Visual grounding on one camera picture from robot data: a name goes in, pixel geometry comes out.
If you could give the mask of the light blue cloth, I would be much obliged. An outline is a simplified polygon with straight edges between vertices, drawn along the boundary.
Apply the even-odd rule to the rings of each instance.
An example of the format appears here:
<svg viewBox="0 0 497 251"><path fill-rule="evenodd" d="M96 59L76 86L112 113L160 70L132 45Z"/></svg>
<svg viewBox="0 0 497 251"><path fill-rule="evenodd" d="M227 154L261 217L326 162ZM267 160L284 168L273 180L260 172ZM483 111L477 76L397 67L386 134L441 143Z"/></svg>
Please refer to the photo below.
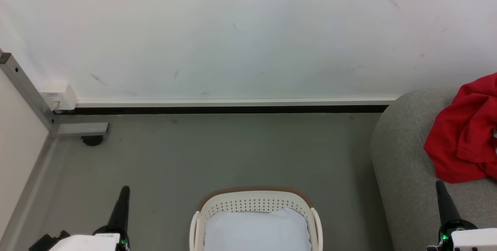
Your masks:
<svg viewBox="0 0 497 251"><path fill-rule="evenodd" d="M206 224L203 251L312 251L312 245L306 219L283 208L215 214Z"/></svg>

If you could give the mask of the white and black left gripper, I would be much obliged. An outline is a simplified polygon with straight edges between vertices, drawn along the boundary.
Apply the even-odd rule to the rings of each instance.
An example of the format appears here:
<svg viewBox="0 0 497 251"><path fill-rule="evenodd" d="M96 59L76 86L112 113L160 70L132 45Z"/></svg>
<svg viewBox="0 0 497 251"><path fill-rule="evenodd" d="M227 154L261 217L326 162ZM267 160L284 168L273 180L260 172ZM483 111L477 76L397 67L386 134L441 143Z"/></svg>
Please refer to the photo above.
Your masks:
<svg viewBox="0 0 497 251"><path fill-rule="evenodd" d="M123 186L107 225L92 235L63 238L49 251L131 251L127 235L130 196L130 187Z"/></svg>

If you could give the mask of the red cloth garment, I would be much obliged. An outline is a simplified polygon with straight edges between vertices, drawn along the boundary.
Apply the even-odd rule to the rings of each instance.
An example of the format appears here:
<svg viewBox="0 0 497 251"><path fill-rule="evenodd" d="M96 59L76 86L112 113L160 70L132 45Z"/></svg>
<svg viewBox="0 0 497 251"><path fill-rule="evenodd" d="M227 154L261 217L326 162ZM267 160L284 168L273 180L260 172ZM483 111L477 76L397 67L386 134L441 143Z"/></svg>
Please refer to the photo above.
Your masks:
<svg viewBox="0 0 497 251"><path fill-rule="evenodd" d="M424 150L445 182L497 180L497 73L461 86L436 116Z"/></svg>

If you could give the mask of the black baseboard strip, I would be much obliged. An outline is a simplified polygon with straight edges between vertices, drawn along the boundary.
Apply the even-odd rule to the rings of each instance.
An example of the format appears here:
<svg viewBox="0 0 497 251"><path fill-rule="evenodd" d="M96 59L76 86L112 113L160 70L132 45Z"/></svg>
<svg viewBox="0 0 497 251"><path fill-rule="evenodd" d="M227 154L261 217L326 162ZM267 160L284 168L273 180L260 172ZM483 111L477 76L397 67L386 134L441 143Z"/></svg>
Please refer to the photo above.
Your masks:
<svg viewBox="0 0 497 251"><path fill-rule="evenodd" d="M247 107L95 107L55 113L73 115L128 114L276 114L276 113L383 113L387 105L373 106L247 106Z"/></svg>

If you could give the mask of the black round frame foot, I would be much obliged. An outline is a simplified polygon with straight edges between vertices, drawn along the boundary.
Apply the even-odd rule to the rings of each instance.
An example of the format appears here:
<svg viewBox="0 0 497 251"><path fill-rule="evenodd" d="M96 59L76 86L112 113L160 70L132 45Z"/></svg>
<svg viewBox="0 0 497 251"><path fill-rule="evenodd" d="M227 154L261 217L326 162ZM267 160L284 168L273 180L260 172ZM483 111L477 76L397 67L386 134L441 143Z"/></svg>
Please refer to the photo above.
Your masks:
<svg viewBox="0 0 497 251"><path fill-rule="evenodd" d="M103 135L93 135L93 136L81 136L82 143L88 146L97 146L100 145L103 140L104 136Z"/></svg>

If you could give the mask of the grey metal frame post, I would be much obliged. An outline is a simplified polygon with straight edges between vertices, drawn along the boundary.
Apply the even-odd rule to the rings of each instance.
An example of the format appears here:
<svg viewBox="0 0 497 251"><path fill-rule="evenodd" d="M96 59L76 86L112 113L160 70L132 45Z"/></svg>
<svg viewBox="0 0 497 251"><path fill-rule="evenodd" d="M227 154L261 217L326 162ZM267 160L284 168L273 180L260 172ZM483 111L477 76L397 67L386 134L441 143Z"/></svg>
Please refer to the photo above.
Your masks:
<svg viewBox="0 0 497 251"><path fill-rule="evenodd" d="M0 55L0 69L18 90L39 120L48 129L50 137L80 137L93 135L107 135L108 122L96 123L59 123L55 113L65 110L52 111L41 97L39 90L25 74L14 55L3 52Z"/></svg>

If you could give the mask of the white plastic laundry basket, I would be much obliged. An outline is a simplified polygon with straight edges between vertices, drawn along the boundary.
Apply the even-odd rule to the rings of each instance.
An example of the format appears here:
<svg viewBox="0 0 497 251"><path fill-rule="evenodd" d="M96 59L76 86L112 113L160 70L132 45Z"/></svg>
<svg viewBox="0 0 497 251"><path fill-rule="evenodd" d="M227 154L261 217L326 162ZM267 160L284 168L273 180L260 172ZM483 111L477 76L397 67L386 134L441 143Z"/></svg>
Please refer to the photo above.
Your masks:
<svg viewBox="0 0 497 251"><path fill-rule="evenodd" d="M271 213L290 208L307 222L311 251L323 251L323 228L313 202L297 189L281 186L242 186L213 191L199 203L189 230L189 251L203 251L205 227L218 212Z"/></svg>

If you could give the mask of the white wall socket box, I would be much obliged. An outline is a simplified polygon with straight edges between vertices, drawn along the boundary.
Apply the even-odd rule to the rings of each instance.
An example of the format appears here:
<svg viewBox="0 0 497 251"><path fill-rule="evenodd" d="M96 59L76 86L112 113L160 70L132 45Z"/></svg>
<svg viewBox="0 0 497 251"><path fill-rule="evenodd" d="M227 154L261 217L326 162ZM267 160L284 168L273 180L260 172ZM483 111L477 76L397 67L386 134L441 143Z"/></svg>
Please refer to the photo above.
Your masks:
<svg viewBox="0 0 497 251"><path fill-rule="evenodd" d="M78 102L72 86L65 81L46 82L39 93L52 111L74 110Z"/></svg>

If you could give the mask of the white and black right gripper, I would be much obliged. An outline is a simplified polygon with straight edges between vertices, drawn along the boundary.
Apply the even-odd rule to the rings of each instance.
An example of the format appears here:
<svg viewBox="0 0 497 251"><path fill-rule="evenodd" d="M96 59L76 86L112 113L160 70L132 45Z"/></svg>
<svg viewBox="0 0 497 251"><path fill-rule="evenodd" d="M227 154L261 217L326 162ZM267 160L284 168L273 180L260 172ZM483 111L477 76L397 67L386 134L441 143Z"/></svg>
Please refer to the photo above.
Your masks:
<svg viewBox="0 0 497 251"><path fill-rule="evenodd" d="M439 243L426 251L497 251L497 228L478 229L461 216L442 180L436 182L440 215Z"/></svg>

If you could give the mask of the grey fabric sofa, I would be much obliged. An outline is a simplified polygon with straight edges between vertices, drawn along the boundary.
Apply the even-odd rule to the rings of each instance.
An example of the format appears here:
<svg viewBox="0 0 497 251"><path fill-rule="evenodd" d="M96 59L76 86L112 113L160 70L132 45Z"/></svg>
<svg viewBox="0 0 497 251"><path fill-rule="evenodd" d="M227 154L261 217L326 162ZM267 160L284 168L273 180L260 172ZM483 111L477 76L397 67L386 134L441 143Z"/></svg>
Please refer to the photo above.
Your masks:
<svg viewBox="0 0 497 251"><path fill-rule="evenodd" d="M437 177L424 144L457 92L455 87L408 92L375 127L370 153L395 251L426 251L438 243Z"/></svg>

